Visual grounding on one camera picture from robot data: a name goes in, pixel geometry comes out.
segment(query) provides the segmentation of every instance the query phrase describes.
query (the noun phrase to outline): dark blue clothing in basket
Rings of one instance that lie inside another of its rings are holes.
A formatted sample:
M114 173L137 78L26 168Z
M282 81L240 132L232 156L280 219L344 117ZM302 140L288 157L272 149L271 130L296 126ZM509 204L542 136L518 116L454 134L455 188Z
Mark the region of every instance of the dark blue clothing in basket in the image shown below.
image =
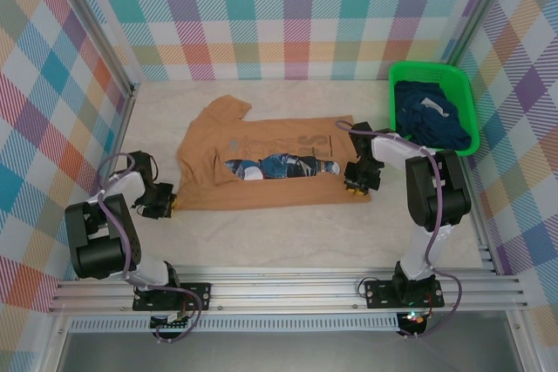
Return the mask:
M465 150L471 136L461 127L457 108L436 83L395 84L397 132L418 145Z

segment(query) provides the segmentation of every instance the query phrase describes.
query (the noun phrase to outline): floor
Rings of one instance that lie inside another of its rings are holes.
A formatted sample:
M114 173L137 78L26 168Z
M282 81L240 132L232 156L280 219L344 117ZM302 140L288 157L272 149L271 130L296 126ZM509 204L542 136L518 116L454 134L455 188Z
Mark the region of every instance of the floor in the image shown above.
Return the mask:
M374 331L192 333L173 345L155 344L148 333L76 333L66 339L59 370L515 372L523 369L506 314L476 312L457 313L439 332L408 342L394 332Z
M384 81L230 81L144 83L122 151L152 154L160 181L179 184L175 153L189 123L212 100L231 94L252 104L246 120L352 114L389 126ZM392 267L415 227L405 176L386 167L366 204L248 211L176 211L170 220L133 214L144 252L174 265L223 267ZM441 267L481 267L466 216L440 256Z

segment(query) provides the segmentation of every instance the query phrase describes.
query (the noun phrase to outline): cable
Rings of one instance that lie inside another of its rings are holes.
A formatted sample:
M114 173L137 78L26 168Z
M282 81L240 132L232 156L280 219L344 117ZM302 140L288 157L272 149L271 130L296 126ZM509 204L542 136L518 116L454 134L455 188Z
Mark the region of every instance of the cable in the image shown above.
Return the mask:
M194 292L192 292L188 289L184 289L182 287L159 287L159 286L154 286L154 285L149 285L147 287L149 289L153 289L153 290L157 290L157 291L182 292L183 294L194 297L197 308L198 308L197 309L198 314L195 316L195 319L194 319L194 321L192 321L192 324L190 325L190 327L188 327L186 330L184 330L182 333L180 333L179 335L177 335L173 339L162 338L159 334L159 331L160 331L162 326L158 326L155 329L155 336L159 339L159 342L171 343L171 344L176 343L176 342L179 342L180 340L182 340L184 337L186 337L190 333L192 333L192 330L198 325L198 321L200 320L200 317L201 317L201 308L203 307L203 305L201 303L200 297L197 294L195 294Z
M457 300L455 301L455 304L452 307L452 310L444 317L444 319L438 324L436 325L434 328L431 328L428 331L425 331L422 335L415 335L416 337L426 337L427 335L431 335L432 333L435 333L436 331L440 330L442 327L444 327L448 321L450 321L450 319L455 315L455 312L457 311L457 308L459 307L460 303L461 303L461 297L463 296L463 286L461 284L461 281L459 280L459 278L453 274L448 274L446 272L442 272L440 270L438 270L436 267L434 267L432 265L432 263L430 262L430 252L432 250L432 247L434 246L434 242L436 241L436 237L438 237L438 232L439 232L439 228L442 225L442 205L443 205L443 200L442 200L442 179L441 176L439 174L439 169L438 169L438 164L436 163L436 160L434 159L434 157L430 154L430 152L428 150L426 150L423 146L421 145L416 145L414 143L412 143L409 140L406 140L402 137L399 137L398 135L391 135L385 132L375 132L375 131L357 131L357 130L353 130L352 129L352 124L348 121L343 121L342 119L336 121L335 123L336 127L339 128L340 130L352 133L352 134L358 134L358 135L369 135L372 137L380 137L382 139L391 139L394 141L398 141L401 144L406 145L407 147L411 148L412 150L418 150L420 152L422 152L430 161L430 164L432 165L432 169L434 171L434 178L436 179L436 199L437 199L437 211L436 211L436 222L434 224L434 229L432 231L432 237L430 238L430 241L428 241L428 245L426 246L426 250L425 250L425 261L426 264L428 265L428 267L435 273L438 274L439 276L444 276L446 278L450 278L452 280L455 281L455 283L457 284ZM404 330L402 330L405 334L407 335L411 335L410 333L405 332Z
M112 179L109 180L108 185L106 186L103 185L103 182L101 181L101 169L106 163L108 163L115 157L119 157L119 156L123 156L129 159L130 165L128 165L127 169L125 169L124 172L113 176ZM106 159L104 159L101 162L101 164L99 165L99 169L97 169L97 176L96 176L97 183L99 185L99 188L101 189L101 192L97 197L99 208L101 208L101 211L103 211L106 218L113 223L113 225L116 227L117 230L119 230L120 239L122 240L122 245L124 248L124 256L125 256L124 268L122 269L122 276L124 278L127 277L128 271L130 270L130 264L132 263L132 247L130 246L130 239L128 239L128 235L126 234L126 231L124 231L124 227L105 205L105 190L111 186L111 183L117 182L119 179L125 177L128 173L130 173L135 167L135 165L136 165L136 160L132 157L131 154L128 154L127 152L117 152L115 154L108 156Z
M187 320L191 319L195 314L195 308L192 311L192 315L188 315L188 303L186 299L182 302L182 318L186 318Z
M432 303L432 297L430 296L430 294L426 293L426 298L428 298L428 303L430 305L430 311L428 311L428 317L432 317L432 310L434 309L433 303Z
M155 169L157 169L157 174L153 177L153 182L154 182L159 177L159 166L157 166L157 162L155 161L155 157L152 156L151 154L149 154L149 159L153 161L153 164L155 165Z
M365 278L363 278L363 279L358 283L358 286L357 286L357 294L358 294L358 296L360 296L361 298L365 298L365 299L366 299L366 295L363 295L363 294L360 293L360 287L363 286L364 281L366 281L367 279L373 279L374 281L379 281L379 279L378 279L378 278L375 278L374 276L366 276Z

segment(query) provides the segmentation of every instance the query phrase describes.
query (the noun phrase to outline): green plastic basket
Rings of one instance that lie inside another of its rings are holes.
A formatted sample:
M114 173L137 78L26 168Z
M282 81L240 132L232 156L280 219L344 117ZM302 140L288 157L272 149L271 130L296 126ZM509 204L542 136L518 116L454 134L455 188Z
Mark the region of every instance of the green plastic basket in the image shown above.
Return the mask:
M447 64L401 61L390 68L391 129L396 130L395 84L399 81L438 83L447 100L458 109L459 122L471 136L471 146L456 150L459 156L470 156L479 148L480 137L477 117L474 112L473 95L466 74L457 67Z

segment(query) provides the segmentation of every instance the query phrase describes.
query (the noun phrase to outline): metal base plate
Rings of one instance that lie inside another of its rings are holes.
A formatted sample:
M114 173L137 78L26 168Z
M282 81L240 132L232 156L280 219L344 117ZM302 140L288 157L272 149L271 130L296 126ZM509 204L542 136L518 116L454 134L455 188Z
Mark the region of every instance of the metal base plate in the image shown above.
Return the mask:
M432 298L433 308L444 307L444 295L438 281L434 282L434 289L429 293ZM429 308L431 306L428 298L414 301L412 304L403 305L391 281L366 281L364 283L364 294L366 295L366 307L368 308Z
M197 294L202 303L201 310L207 311L209 309L209 301L211 299L211 283L208 282L187 282L181 283L180 287L182 289L187 289L189 291ZM140 296L139 299L133 300L132 310L133 311L182 311L183 300L176 298L166 298L167 294L171 294L167 291L149 291ZM198 310L195 300L191 298L186 298L187 311Z

